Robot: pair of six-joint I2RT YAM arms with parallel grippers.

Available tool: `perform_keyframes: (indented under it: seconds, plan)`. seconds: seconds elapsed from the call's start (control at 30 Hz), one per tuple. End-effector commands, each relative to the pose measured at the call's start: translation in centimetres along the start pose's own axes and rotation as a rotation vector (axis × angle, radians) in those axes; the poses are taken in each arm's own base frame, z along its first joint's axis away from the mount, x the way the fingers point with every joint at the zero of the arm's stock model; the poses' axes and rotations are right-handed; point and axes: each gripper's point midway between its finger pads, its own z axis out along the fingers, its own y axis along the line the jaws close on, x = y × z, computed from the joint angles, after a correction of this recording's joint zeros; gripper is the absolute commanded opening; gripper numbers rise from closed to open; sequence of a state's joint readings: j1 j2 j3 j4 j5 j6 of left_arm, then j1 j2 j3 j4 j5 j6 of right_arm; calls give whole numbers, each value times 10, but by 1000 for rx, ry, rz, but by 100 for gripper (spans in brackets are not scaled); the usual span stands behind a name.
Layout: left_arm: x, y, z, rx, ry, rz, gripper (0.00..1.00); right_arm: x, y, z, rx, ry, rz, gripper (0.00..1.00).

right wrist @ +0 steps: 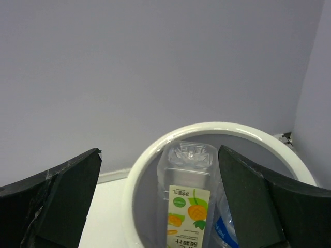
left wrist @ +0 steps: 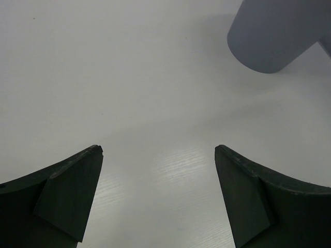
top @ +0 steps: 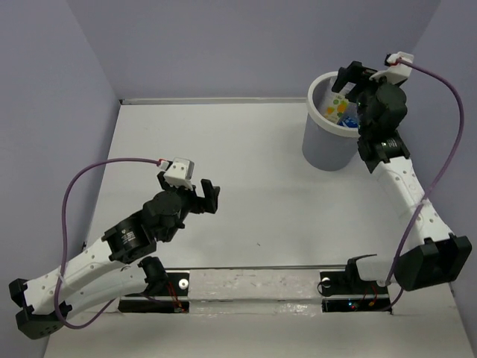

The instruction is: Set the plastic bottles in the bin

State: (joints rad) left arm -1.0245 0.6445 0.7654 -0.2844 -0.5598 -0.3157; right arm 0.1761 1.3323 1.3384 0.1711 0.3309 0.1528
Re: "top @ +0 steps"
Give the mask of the blue label bottle white cap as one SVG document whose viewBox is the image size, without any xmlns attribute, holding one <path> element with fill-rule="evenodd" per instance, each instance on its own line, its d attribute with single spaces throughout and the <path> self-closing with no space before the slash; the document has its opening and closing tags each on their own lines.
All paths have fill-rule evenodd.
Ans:
<svg viewBox="0 0 477 358">
<path fill-rule="evenodd" d="M 340 126 L 345 128 L 358 128 L 358 121 L 356 118 L 352 116 L 344 116 L 340 119 L 339 123 Z"/>
</svg>

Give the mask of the large ribbed clear bottle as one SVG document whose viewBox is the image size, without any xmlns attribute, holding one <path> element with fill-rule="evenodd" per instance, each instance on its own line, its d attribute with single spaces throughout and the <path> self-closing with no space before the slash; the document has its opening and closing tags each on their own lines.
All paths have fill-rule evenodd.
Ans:
<svg viewBox="0 0 477 358">
<path fill-rule="evenodd" d="M 339 125 L 340 119 L 344 116 L 352 116 L 358 121 L 356 105 L 346 98 L 354 84 L 348 83 L 342 91 L 336 93 L 332 91 L 334 83 L 335 78 L 332 78 L 326 88 L 321 109 L 323 116 L 336 125 Z"/>
</svg>

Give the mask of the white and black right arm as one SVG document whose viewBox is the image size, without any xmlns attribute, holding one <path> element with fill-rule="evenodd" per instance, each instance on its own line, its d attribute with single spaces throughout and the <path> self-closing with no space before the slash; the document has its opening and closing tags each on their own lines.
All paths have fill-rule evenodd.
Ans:
<svg viewBox="0 0 477 358">
<path fill-rule="evenodd" d="M 338 92 L 353 85 L 346 97 L 357 106 L 360 158 L 405 227 L 391 257 L 368 254 L 348 260 L 343 283 L 351 292 L 362 291 L 372 281 L 385 286 L 397 283 L 408 292 L 450 283 L 472 250 L 470 240 L 456 236 L 437 214 L 430 191 L 420 185 L 410 152 L 398 133 L 408 112 L 401 86 L 410 71 L 410 61 L 402 57 L 392 60 L 385 71 L 353 61 L 338 70 L 332 87 Z"/>
</svg>

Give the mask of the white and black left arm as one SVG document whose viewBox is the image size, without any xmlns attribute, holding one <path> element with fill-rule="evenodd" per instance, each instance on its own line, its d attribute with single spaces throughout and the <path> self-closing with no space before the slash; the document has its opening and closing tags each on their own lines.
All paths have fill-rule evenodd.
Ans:
<svg viewBox="0 0 477 358">
<path fill-rule="evenodd" d="M 10 283 L 10 297 L 20 308 L 19 331 L 41 339 L 90 307 L 124 295 L 155 296 L 170 288 L 166 270 L 154 256 L 157 243 L 170 242 L 185 227 L 188 214 L 216 213 L 220 189 L 203 179 L 200 197 L 194 187 L 173 187 L 163 175 L 158 180 L 161 192 L 64 267 Z"/>
</svg>

